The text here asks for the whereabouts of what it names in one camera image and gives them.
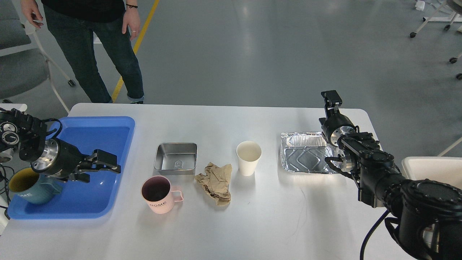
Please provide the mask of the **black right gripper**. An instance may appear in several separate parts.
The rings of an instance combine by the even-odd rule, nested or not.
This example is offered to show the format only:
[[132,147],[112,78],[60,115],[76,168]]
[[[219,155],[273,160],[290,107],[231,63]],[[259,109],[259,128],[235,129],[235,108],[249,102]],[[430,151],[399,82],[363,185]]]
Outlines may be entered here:
[[326,113],[325,117],[319,118],[322,136],[327,143],[337,147],[343,135],[357,133],[358,130],[348,117],[340,113],[342,99],[336,90],[322,91],[321,96],[324,98]]

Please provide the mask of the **person's right hand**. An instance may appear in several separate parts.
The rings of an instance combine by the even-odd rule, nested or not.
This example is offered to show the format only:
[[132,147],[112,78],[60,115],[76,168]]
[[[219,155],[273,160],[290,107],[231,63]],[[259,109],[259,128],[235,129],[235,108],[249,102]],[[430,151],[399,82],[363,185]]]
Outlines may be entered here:
[[40,29],[44,25],[44,18],[41,15],[36,0],[20,0],[20,5],[26,20],[35,28]]

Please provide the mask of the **person's left hand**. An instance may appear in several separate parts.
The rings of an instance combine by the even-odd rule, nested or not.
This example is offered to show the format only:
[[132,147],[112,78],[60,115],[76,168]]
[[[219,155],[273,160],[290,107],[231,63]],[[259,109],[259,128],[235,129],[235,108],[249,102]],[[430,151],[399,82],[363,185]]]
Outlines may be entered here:
[[137,7],[134,5],[127,5],[126,7],[123,16],[122,34],[129,35],[129,40],[131,41],[139,35],[141,21]]

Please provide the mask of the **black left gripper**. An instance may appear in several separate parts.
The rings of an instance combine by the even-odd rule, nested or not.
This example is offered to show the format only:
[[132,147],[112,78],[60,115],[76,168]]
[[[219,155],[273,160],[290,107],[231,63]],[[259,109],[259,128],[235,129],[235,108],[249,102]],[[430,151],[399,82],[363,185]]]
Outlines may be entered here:
[[38,173],[59,180],[90,182],[90,176],[76,168],[85,159],[85,171],[111,171],[121,173],[121,165],[117,164],[117,156],[101,149],[94,150],[92,155],[82,154],[77,147],[60,139],[48,139],[42,155],[30,163]]

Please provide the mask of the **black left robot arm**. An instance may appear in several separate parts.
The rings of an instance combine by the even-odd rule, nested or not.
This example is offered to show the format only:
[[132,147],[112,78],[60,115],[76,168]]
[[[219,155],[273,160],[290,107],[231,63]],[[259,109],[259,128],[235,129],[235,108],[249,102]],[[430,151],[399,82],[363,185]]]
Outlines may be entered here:
[[63,129],[48,130],[54,118],[40,120],[15,108],[1,109],[1,151],[18,148],[22,161],[28,161],[34,172],[66,181],[90,181],[89,172],[120,173],[117,156],[101,149],[86,155],[74,145],[58,138]]

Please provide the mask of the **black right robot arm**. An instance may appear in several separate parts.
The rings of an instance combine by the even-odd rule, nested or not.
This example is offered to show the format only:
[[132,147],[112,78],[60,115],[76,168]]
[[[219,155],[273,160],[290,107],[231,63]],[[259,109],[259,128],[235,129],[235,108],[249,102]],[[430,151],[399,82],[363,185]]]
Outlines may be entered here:
[[340,112],[342,99],[335,90],[323,91],[325,117],[319,119],[323,138],[340,149],[325,162],[335,172],[355,181],[358,200],[386,212],[363,240],[365,245],[384,222],[394,241],[419,260],[461,259],[461,190],[430,179],[411,180],[395,165],[394,156],[379,141]]

